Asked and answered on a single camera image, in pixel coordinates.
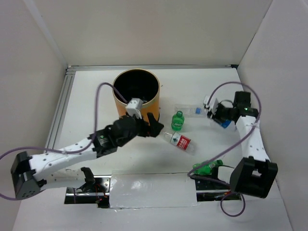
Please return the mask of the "clear bottle blue label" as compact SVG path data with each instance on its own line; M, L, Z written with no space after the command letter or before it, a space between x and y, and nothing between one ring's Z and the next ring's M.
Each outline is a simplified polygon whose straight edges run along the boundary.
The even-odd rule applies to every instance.
M209 119L206 115L204 108L202 107L196 107L195 109L193 109L193 115L196 117L202 117L207 119L211 128L220 130L224 129L230 132L235 132L237 130L237 127L233 121L226 120L225 122L217 123L216 121Z

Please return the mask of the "small green bottle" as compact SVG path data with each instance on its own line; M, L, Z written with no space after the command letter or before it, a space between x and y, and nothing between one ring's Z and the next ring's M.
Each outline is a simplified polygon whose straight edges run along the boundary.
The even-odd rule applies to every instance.
M172 117L172 120L171 120L171 128L174 130L174 131L180 131L183 127L183 124L184 124L184 116L183 116L183 112L182 111L177 111L173 117Z

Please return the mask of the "clear bottle red label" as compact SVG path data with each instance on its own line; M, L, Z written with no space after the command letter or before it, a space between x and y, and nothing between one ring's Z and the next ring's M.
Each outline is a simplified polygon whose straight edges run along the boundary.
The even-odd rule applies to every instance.
M162 137L173 146L185 151L190 155L195 154L195 144L188 137L176 132L176 131L165 131L162 134Z

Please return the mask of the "crushed green plastic bottle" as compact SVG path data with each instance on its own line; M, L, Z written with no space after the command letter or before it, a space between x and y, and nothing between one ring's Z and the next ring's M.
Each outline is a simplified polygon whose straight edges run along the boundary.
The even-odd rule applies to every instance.
M195 165L193 165L193 169L194 169L194 174L195 175L211 175L212 174L212 169L214 169L215 167L219 167L223 165L223 161L218 159L212 162L209 162L207 165L196 169L197 167L199 167L200 165L202 165L204 162L202 163L197 163Z

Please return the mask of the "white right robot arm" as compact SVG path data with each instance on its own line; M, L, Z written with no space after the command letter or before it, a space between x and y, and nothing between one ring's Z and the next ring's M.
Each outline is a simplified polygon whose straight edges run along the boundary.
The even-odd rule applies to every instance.
M260 109L251 107L251 93L237 91L232 106L224 106L217 99L208 115L227 128L232 122L239 133L243 157L230 176L233 192L266 198L278 173L276 163L267 155L260 129Z

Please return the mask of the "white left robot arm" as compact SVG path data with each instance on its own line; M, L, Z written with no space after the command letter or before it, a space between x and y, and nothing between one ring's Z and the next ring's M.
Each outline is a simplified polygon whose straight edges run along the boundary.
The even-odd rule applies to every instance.
M152 113L148 121L125 115L81 141L56 151L18 153L11 167L15 200L24 200L49 188L71 187L90 192L95 178L90 168L72 165L112 154L133 138L157 137L164 128Z

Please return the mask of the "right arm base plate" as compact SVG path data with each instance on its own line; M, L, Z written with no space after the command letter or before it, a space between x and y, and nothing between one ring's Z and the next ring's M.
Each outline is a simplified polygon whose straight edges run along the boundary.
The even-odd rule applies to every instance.
M195 180L195 188L198 202L221 201L229 193L228 186L208 180Z

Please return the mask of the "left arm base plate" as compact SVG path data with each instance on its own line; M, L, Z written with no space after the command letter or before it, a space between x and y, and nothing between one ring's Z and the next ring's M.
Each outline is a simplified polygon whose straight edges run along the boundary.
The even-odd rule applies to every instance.
M94 176L95 183L87 189L67 187L64 204L95 204L98 208L109 208L111 175Z

